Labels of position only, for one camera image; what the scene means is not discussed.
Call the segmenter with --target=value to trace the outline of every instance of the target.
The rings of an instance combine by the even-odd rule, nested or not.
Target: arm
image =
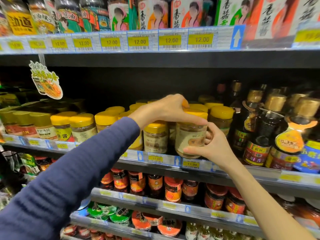
[[[130,118],[122,118],[65,154],[0,211],[0,239],[59,239],[70,213],[89,196],[146,125],[156,120],[207,124],[204,119],[184,113],[182,108],[188,106],[182,95],[169,95],[141,106]]]
[[[208,127],[213,134],[206,140],[208,145],[186,147],[184,151],[208,158],[231,177],[267,239],[314,240],[310,232],[292,218],[236,158],[223,132],[213,123],[208,123]]]

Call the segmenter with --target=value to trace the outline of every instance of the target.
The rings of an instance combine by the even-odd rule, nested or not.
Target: blue sleeve
[[[71,212],[139,133],[136,122],[124,117],[59,158],[0,211],[0,239],[59,239]]]

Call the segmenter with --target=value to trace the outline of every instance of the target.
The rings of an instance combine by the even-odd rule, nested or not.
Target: chili sauce jar
[[[157,216],[145,212],[142,212],[142,215],[147,219],[151,226],[158,226],[163,221],[163,216]]]
[[[182,193],[186,201],[193,201],[198,193],[199,182],[184,180],[182,184]]]
[[[13,115],[16,117],[19,126],[22,129],[22,135],[27,137],[38,138],[38,132],[34,126],[32,119],[30,117],[31,112],[28,111],[15,111]]]
[[[125,111],[125,108],[122,106],[113,106],[113,107],[109,107],[106,109],[106,111],[109,111],[109,110],[113,110],[113,111],[117,112],[119,115]]]
[[[164,121],[156,121],[143,129],[144,150],[166,153],[168,147],[168,126]]]
[[[197,109],[184,109],[184,112],[196,115],[201,118],[207,119],[208,114]],[[175,149],[181,157],[195,159],[200,155],[191,155],[183,152],[183,149],[188,146],[203,147],[206,138],[206,125],[196,125],[193,123],[177,122],[177,135]]]
[[[205,205],[212,210],[221,210],[228,189],[222,185],[206,184]]]
[[[22,128],[14,116],[14,109],[18,107],[19,106],[14,106],[0,109],[0,118],[7,134],[22,136]]]
[[[131,113],[132,111],[127,111],[119,114],[118,120],[120,120],[122,117],[128,117]],[[143,149],[142,131],[140,131],[138,138],[128,147],[128,149],[136,150],[136,151],[140,151]]]
[[[146,176],[141,172],[128,171],[128,173],[132,194],[144,196],[144,188],[146,187]]]
[[[182,222],[176,219],[163,219],[158,225],[159,232],[166,237],[177,237],[181,231]]]
[[[160,175],[148,175],[148,183],[150,187],[150,197],[159,199],[162,193],[163,177]]]
[[[165,199],[170,202],[181,202],[181,185],[182,179],[173,177],[164,177],[165,184]]]
[[[69,121],[72,135],[77,142],[84,142],[98,133],[93,114],[78,114],[72,116]]]
[[[45,156],[35,156],[35,163],[40,167],[41,171],[45,171],[51,164],[51,158]]]
[[[50,117],[51,123],[55,128],[58,141],[75,141],[70,127],[70,118],[75,115],[77,115],[77,112],[68,111],[57,113]]]
[[[134,211],[132,213],[132,223],[135,229],[149,232],[151,230],[151,225],[148,220],[139,211]]]
[[[118,112],[115,110],[107,110],[97,113],[94,116],[98,133],[105,128],[110,127],[118,120]]]
[[[226,210],[231,213],[243,215],[246,204],[236,188],[229,187],[229,194],[226,198]]]
[[[113,176],[111,172],[108,172],[101,180],[102,188],[105,190],[113,190]]]
[[[116,168],[112,168],[111,171],[113,174],[113,183],[115,188],[119,190],[127,188],[129,185],[129,178],[126,171]]]

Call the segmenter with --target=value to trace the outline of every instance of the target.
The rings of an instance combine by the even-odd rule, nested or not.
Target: sauce jar
[[[75,141],[70,127],[70,118],[75,115],[77,115],[77,112],[68,111],[57,113],[50,117],[51,123],[55,128],[58,141]]]
[[[170,202],[181,202],[181,185],[182,179],[173,177],[164,177],[165,184],[165,199]]]
[[[109,108],[106,109],[106,111],[109,111],[109,110],[115,111],[115,112],[117,112],[118,115],[119,115],[119,114],[121,114],[121,113],[124,113],[125,108],[122,107],[122,106],[113,106],[113,107],[109,107]]]
[[[144,150],[153,153],[166,153],[168,127],[164,121],[156,121],[143,129]]]
[[[210,110],[209,121],[214,123],[224,134],[228,135],[234,110],[226,106],[214,106]]]
[[[72,135],[77,142],[84,142],[98,133],[94,122],[94,115],[91,113],[72,116],[69,121]]]
[[[114,186],[119,189],[125,189],[129,185],[128,174],[125,170],[112,168]]]
[[[186,201],[193,201],[198,193],[199,182],[192,180],[184,180],[182,184],[182,193]]]
[[[168,0],[138,0],[140,29],[168,27]]]
[[[182,228],[182,222],[176,219],[163,219],[158,225],[159,232],[166,237],[177,237]]]
[[[226,210],[231,213],[243,215],[246,204],[236,188],[229,187],[229,194],[226,198]]]
[[[221,210],[228,189],[222,185],[206,184],[205,205],[212,210]]]
[[[94,116],[98,133],[103,129],[110,127],[118,120],[118,112],[114,110],[102,111]]]
[[[0,109],[0,118],[7,134],[22,136],[22,128],[14,116],[14,109],[18,107],[19,106],[14,106]]]
[[[135,229],[149,232],[151,230],[151,225],[148,220],[139,211],[134,211],[132,213],[132,223]]]
[[[127,111],[119,114],[118,120],[120,120],[122,117],[128,117],[131,113],[132,111]],[[136,151],[140,151],[143,149],[142,131],[140,131],[138,138],[128,147],[128,149]]]
[[[114,184],[113,184],[113,176],[111,172],[108,172],[101,180],[102,183],[102,189],[105,190],[113,190]]]
[[[26,137],[35,137],[38,138],[38,132],[34,126],[32,119],[30,117],[31,112],[28,111],[15,111],[13,116],[16,117],[18,125],[22,129],[22,135]]]
[[[313,222],[313,228],[320,227],[320,201],[315,199],[305,199],[307,205],[299,207],[299,214],[304,219],[309,219]]]
[[[160,175],[148,175],[148,183],[150,187],[150,197],[152,198],[160,198],[162,193],[162,186],[163,186],[163,177]]]
[[[157,216],[149,213],[142,212],[142,215],[147,219],[151,226],[158,226],[163,221],[163,216]]]
[[[57,134],[51,123],[50,113],[30,113],[35,129],[42,139],[57,140]]]
[[[146,176],[141,172],[128,171],[130,179],[130,188],[134,195],[144,196],[146,187]]]
[[[90,231],[88,228],[78,226],[78,233],[79,233],[79,236],[83,239],[90,238]]]
[[[75,225],[68,225],[64,228],[63,234],[68,235],[68,236],[75,236],[77,234],[77,226]]]
[[[41,171],[45,171],[52,164],[50,157],[35,156],[34,159]]]
[[[184,109],[184,112],[207,119],[208,114],[197,109]],[[206,138],[206,125],[196,125],[193,123],[177,122],[177,136],[175,149],[181,157],[195,159],[200,155],[191,155],[183,152],[187,146],[203,147]]]

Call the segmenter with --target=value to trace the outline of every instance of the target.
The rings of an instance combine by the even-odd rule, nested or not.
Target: yellow lid
[[[123,113],[125,111],[124,107],[122,107],[122,106],[109,107],[109,108],[106,109],[106,111],[107,110],[114,110],[114,111],[118,112],[118,114],[121,114],[121,113]]]
[[[131,105],[129,106],[129,109],[130,109],[130,111],[135,111],[135,110],[137,110],[138,108],[140,108],[142,105],[144,105],[144,104],[131,104]]]
[[[198,101],[203,104],[208,100],[214,100],[214,96],[203,94],[198,97]]]
[[[67,111],[52,115],[50,120],[53,125],[68,125],[70,124],[69,119],[75,115],[77,115],[77,112]]]
[[[143,130],[151,134],[160,134],[166,132],[168,127],[165,121],[157,120],[154,123],[147,125]]]
[[[50,120],[51,114],[49,113],[33,112],[30,113],[30,117],[32,118],[32,122],[36,127],[43,127],[52,124]]]
[[[13,115],[17,118],[19,125],[32,125],[32,119],[29,111],[14,111]]]
[[[227,106],[213,106],[210,115],[219,119],[232,119],[235,111]]]
[[[208,109],[210,109],[211,107],[213,107],[213,106],[223,106],[223,104],[222,103],[205,103],[205,105],[206,105],[206,107],[208,108]]]
[[[122,117],[128,117],[131,114],[132,114],[132,111],[123,112],[118,115],[118,120],[120,120]]]
[[[94,115],[91,113],[81,113],[72,116],[70,119],[70,126],[73,128],[81,128],[94,123]]]
[[[153,103],[155,101],[158,101],[158,99],[151,99],[151,100],[148,101],[148,104],[151,104],[151,103]]]
[[[97,125],[112,125],[118,120],[118,112],[115,110],[107,110],[97,113],[94,116]]]
[[[189,104],[190,109],[199,109],[202,110],[203,112],[208,113],[208,107],[203,104]]]
[[[208,118],[208,113],[203,112],[200,109],[185,108],[183,111],[186,112],[187,114],[196,115],[196,116],[199,116],[201,118],[204,118],[205,120]]]
[[[147,104],[147,103],[148,103],[148,100],[146,100],[146,99],[141,99],[141,100],[136,101],[136,104]]]
[[[17,118],[14,116],[15,110],[14,108],[18,108],[19,106],[6,107],[0,109],[0,117],[1,121],[4,124],[17,123]]]

